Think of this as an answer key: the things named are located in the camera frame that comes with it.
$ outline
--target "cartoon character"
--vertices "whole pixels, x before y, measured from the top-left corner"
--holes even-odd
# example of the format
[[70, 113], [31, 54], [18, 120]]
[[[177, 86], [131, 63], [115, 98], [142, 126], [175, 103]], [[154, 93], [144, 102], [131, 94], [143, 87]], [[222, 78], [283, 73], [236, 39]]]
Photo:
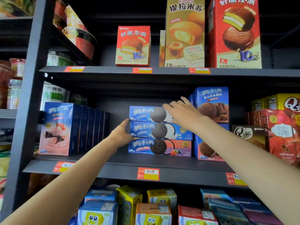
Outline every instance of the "cartoon character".
[[85, 222], [82, 225], [101, 225], [104, 222], [104, 217], [100, 213], [87, 212]]
[[169, 197], [158, 197], [157, 198], [157, 204], [158, 205], [168, 205], [170, 203]]
[[163, 219], [160, 215], [149, 215], [146, 214], [144, 225], [161, 225]]
[[187, 225], [207, 225], [203, 220], [189, 220], [186, 222]]

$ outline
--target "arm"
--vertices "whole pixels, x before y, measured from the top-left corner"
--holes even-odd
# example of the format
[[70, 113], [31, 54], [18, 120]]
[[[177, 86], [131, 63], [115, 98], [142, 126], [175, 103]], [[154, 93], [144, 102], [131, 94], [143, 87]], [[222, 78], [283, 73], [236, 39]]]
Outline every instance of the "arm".
[[285, 225], [297, 224], [300, 170], [235, 136], [200, 114], [186, 98], [181, 98], [184, 102], [163, 105], [174, 117], [174, 123], [197, 134], [225, 159]]
[[106, 161], [133, 137], [125, 132], [129, 119], [93, 147], [71, 168], [7, 217], [1, 225], [68, 224]]

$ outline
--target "price label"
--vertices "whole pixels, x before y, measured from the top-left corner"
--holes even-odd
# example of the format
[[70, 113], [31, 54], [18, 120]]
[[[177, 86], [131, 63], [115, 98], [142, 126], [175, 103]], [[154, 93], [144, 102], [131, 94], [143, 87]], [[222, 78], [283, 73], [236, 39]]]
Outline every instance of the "price label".
[[68, 170], [71, 166], [74, 165], [74, 162], [57, 162], [55, 168], [53, 169], [53, 172], [62, 173]]
[[159, 181], [159, 169], [139, 167], [137, 179]]
[[226, 173], [226, 177], [229, 185], [247, 186], [247, 184], [242, 179], [240, 179], [240, 177], [236, 173]]
[[210, 74], [210, 70], [208, 68], [189, 68], [190, 73], [197, 73], [197, 74]]
[[84, 68], [84, 66], [68, 66], [64, 72], [82, 72]]
[[133, 68], [132, 73], [152, 73], [152, 68]]

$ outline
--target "yellow box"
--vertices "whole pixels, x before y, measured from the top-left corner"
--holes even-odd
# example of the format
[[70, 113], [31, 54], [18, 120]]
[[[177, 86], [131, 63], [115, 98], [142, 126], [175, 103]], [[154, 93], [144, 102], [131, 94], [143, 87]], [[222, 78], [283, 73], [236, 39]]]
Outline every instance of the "yellow box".
[[281, 93], [268, 96], [267, 98], [269, 103], [269, 109], [290, 109], [295, 112], [300, 112], [300, 94]]
[[133, 225], [137, 203], [143, 202], [143, 195], [127, 185], [117, 188], [117, 191], [119, 196], [118, 224]]
[[258, 111], [268, 108], [268, 97], [252, 101], [252, 111]]
[[168, 205], [137, 204], [136, 225], [171, 225], [172, 214]]
[[148, 190], [148, 203], [169, 205], [171, 209], [176, 207], [177, 195], [173, 189]]

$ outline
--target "cookie image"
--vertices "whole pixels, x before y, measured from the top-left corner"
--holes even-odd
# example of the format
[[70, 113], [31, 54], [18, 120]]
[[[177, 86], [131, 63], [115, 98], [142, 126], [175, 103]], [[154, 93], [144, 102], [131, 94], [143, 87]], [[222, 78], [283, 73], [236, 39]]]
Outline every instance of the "cookie image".
[[163, 107], [155, 107], [154, 112], [150, 113], [150, 117], [154, 122], [163, 122], [167, 117], [167, 112]]
[[204, 141], [199, 145], [200, 152], [205, 156], [213, 156], [216, 152]]
[[199, 108], [198, 111], [204, 115], [204, 116], [208, 116], [210, 119], [214, 119], [216, 117], [218, 117], [218, 109], [217, 106], [215, 104], [212, 104], [210, 102], [206, 102], [204, 104], [202, 104]]
[[168, 132], [167, 127], [163, 123], [155, 123], [154, 129], [151, 129], [151, 134], [154, 138], [164, 138]]
[[156, 139], [150, 148], [155, 155], [163, 155], [167, 150], [167, 144], [163, 140]]

